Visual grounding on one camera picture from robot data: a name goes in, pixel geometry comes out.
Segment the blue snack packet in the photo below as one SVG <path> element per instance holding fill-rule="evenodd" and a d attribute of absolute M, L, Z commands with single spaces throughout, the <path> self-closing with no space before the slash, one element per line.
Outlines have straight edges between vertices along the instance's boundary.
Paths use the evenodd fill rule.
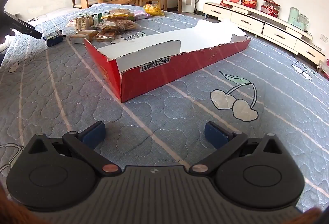
<path fill-rule="evenodd" d="M 46 42 L 47 47 L 52 47 L 61 43 L 65 37 L 66 35 L 63 34 L 62 30 L 56 30 L 50 34 L 45 35 L 44 41 Z"/>

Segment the green white snack packet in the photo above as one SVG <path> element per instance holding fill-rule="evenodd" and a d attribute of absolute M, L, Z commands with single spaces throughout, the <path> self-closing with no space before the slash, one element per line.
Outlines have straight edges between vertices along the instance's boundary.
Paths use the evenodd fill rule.
<path fill-rule="evenodd" d="M 93 14 L 92 17 L 93 17 L 93 24 L 94 25 L 97 25 L 98 23 L 102 22 L 103 19 L 102 17 L 105 16 L 106 13 L 97 13 L 97 14 Z"/>

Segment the red cardboard tray box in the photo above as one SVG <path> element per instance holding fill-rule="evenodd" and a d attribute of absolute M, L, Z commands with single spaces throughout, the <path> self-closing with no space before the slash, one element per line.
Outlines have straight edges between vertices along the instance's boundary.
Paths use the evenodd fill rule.
<path fill-rule="evenodd" d="M 230 22 L 199 20 L 192 28 L 123 40 L 96 48 L 84 40 L 88 54 L 121 102 L 245 50 L 250 38 Z"/>

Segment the clear bag of round biscuits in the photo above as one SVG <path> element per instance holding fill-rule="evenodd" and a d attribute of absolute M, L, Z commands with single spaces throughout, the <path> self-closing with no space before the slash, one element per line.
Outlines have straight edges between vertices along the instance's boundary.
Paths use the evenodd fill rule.
<path fill-rule="evenodd" d="M 119 19 L 111 21 L 102 21 L 98 28 L 105 31 L 128 31 L 140 29 L 140 25 L 129 19 Z"/>

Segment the blue quilted cherry bedspread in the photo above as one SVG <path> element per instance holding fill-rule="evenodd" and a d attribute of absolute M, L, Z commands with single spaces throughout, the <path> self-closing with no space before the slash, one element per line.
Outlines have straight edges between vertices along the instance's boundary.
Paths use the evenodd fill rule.
<path fill-rule="evenodd" d="M 60 137 L 103 121 L 97 151 L 119 166 L 194 164 L 214 150 L 213 121 L 275 133 L 301 169 L 301 210 L 328 206 L 328 80 L 258 38 L 246 50 L 121 103 L 82 45 L 17 34 L 1 65 L 1 183 L 37 133 Z"/>

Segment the brown cookie bag white label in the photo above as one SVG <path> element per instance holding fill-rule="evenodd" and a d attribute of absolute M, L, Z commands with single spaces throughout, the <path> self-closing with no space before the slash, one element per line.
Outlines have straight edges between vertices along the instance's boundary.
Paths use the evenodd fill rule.
<path fill-rule="evenodd" d="M 115 37 L 117 36 L 116 30 L 104 30 L 99 32 L 95 37 L 94 40 L 97 42 L 112 42 Z"/>

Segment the white tv cabinet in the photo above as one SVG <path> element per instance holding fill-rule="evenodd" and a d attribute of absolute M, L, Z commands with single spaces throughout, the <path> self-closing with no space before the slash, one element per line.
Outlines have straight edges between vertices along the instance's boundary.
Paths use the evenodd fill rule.
<path fill-rule="evenodd" d="M 223 5 L 206 2 L 202 11 L 205 17 L 217 17 L 219 21 L 234 23 L 239 28 L 262 37 L 295 55 L 303 55 L 315 65 L 326 63 L 322 50 L 313 45 L 311 34 L 259 10 L 239 3 L 225 1 Z"/>

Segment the purple snack packet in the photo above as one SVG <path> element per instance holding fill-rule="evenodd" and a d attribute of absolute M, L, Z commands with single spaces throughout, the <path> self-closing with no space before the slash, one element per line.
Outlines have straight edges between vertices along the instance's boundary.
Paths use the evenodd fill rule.
<path fill-rule="evenodd" d="M 151 15 L 146 13 L 145 11 L 135 11 L 134 13 L 134 19 L 135 21 L 139 21 L 139 20 L 142 20 L 142 19 L 147 19 L 149 18 Z"/>

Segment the red pavilion gift box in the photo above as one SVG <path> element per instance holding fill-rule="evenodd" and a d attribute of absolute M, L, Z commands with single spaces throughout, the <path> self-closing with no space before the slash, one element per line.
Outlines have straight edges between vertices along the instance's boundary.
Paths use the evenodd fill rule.
<path fill-rule="evenodd" d="M 273 0 L 263 0 L 260 11 L 277 18 L 279 15 L 280 5 Z"/>

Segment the mint green blender appliance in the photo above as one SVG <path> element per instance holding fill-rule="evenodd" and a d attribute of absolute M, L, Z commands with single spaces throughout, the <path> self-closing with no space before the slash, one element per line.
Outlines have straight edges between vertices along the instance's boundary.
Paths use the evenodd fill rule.
<path fill-rule="evenodd" d="M 301 14 L 297 8 L 291 7 L 288 23 L 303 31 L 306 31 L 309 24 L 309 19 L 305 15 Z"/>

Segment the yellow snack bag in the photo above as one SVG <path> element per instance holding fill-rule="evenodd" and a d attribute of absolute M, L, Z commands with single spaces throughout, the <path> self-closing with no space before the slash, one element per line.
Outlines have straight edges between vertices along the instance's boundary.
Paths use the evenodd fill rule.
<path fill-rule="evenodd" d="M 145 4 L 144 11 L 151 16 L 164 16 L 163 10 L 161 10 L 158 4 Z"/>

